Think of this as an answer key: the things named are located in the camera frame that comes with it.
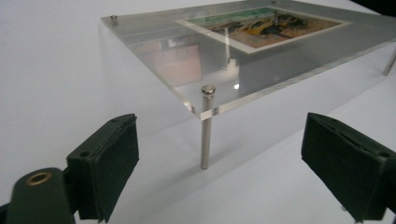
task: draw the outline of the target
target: round hole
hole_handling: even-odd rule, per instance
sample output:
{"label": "round hole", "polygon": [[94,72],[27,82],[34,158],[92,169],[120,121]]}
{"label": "round hole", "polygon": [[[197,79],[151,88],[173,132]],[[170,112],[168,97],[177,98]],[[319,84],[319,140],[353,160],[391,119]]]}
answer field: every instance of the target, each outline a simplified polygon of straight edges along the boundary
{"label": "round hole", "polygon": [[26,180],[26,184],[29,186],[39,185],[39,184],[46,182],[51,177],[52,177],[52,174],[49,172],[38,173],[38,174],[30,176]]}
{"label": "round hole", "polygon": [[82,158],[88,157],[91,153],[90,152],[81,152],[79,153],[79,156]]}
{"label": "round hole", "polygon": [[390,155],[389,155],[388,152],[379,152],[378,155],[379,155],[380,157],[385,157],[385,158],[390,157]]}

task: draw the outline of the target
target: silver post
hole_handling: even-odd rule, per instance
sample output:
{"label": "silver post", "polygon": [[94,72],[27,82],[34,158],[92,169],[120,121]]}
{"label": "silver post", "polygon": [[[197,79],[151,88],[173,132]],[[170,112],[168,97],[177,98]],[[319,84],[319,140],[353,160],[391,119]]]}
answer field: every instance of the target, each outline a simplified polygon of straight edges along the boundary
{"label": "silver post", "polygon": [[[209,110],[212,107],[213,96],[216,88],[214,86],[205,85],[201,88],[204,95],[203,110]],[[201,142],[201,168],[206,170],[209,167],[209,148],[210,148],[210,133],[212,128],[212,118],[204,119],[202,121],[202,142]]]}
{"label": "silver post", "polygon": [[392,69],[393,65],[395,64],[396,61],[396,50],[393,52],[392,57],[390,58],[387,67],[384,70],[384,76],[389,75],[390,70]]}

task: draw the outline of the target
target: white background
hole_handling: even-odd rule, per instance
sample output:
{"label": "white background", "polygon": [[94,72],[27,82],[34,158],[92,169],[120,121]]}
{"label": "white background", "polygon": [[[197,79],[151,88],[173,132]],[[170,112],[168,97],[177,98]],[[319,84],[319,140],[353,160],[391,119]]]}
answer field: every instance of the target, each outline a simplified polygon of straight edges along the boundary
{"label": "white background", "polygon": [[[100,17],[221,2],[0,1],[0,204],[21,176],[64,169],[105,122],[136,113],[140,162],[110,223],[353,223],[301,160],[306,113],[395,149],[396,69],[381,72],[396,45],[214,117],[202,171],[200,121]],[[347,0],[305,2],[370,12]]]}

